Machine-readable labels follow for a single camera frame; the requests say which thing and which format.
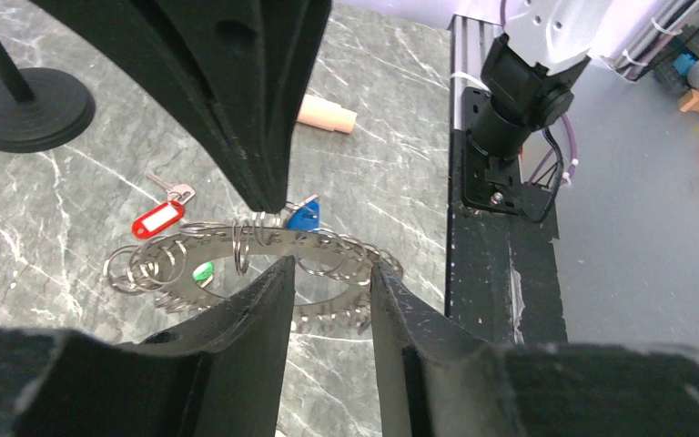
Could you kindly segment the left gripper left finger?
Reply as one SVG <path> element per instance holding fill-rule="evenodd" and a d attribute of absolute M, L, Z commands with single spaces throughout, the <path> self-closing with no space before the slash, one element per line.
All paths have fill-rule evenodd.
<path fill-rule="evenodd" d="M 295 260 L 140 343 L 0 329 L 0 436 L 272 436 Z"/>

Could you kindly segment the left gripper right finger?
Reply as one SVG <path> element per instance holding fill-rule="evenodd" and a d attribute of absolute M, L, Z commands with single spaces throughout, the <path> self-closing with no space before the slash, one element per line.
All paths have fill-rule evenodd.
<path fill-rule="evenodd" d="M 492 343 L 370 277 L 386 436 L 699 436 L 699 350 L 677 344 Z"/>

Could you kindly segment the blue key tag with key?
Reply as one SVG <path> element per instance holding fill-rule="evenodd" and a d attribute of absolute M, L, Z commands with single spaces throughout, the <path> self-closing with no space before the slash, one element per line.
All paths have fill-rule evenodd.
<path fill-rule="evenodd" d="M 296 231 L 313 231 L 319 228 L 319 195 L 312 194 L 300 202 L 286 203 L 283 228 Z"/>

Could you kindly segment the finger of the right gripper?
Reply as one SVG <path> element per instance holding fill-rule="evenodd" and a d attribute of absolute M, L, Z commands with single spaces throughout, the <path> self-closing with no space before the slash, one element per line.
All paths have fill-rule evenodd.
<path fill-rule="evenodd" d="M 265 136 L 254 171 L 264 198 L 254 211 L 285 205 L 291 141 L 323 38 L 330 1 L 262 1 Z"/>
<path fill-rule="evenodd" d="M 250 209 L 266 209 L 250 162 L 214 113 L 207 78 L 154 1 L 36 1 L 113 61 L 202 146 Z"/>

